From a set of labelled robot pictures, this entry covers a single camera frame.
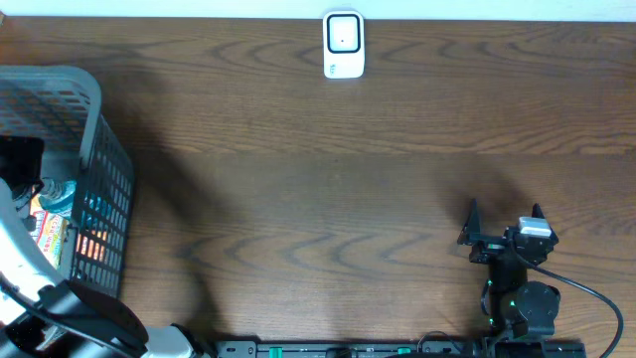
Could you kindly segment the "blue mouthwash bottle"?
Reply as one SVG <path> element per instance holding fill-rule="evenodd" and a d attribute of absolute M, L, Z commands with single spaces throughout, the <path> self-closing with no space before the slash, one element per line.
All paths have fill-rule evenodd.
<path fill-rule="evenodd" d="M 70 220 L 77 183 L 73 180 L 61 181 L 44 178 L 43 184 L 44 187 L 39 193 L 40 206 L 49 213 Z"/>

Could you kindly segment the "yellow snack bag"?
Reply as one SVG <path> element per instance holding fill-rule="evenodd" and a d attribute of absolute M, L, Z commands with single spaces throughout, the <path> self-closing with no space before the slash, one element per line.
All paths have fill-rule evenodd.
<path fill-rule="evenodd" d="M 30 215 L 35 218 L 35 229 L 30 232 L 47 261 L 57 269 L 60 266 L 69 221 L 51 213 L 40 205 L 40 195 L 31 200 Z"/>

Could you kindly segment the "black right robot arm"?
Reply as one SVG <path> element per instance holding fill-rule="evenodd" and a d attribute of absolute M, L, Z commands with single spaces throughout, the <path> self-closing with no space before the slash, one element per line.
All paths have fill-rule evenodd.
<path fill-rule="evenodd" d="M 492 319 L 493 333 L 507 339 L 535 339 L 555 334 L 560 293 L 557 288 L 528 279 L 528 270 L 545 262 L 558 243 L 541 207 L 521 217 L 500 236 L 482 232 L 477 202 L 457 239 L 471 248 L 469 261 L 488 267 L 482 310 Z"/>

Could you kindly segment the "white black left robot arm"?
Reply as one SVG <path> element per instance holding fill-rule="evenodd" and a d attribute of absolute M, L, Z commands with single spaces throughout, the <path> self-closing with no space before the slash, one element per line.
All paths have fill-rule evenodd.
<path fill-rule="evenodd" d="M 39 138 L 1 139 L 1 354 L 4 357 L 215 357 L 173 324 L 147 328 L 121 301 L 63 278 L 27 231 L 43 188 Z"/>

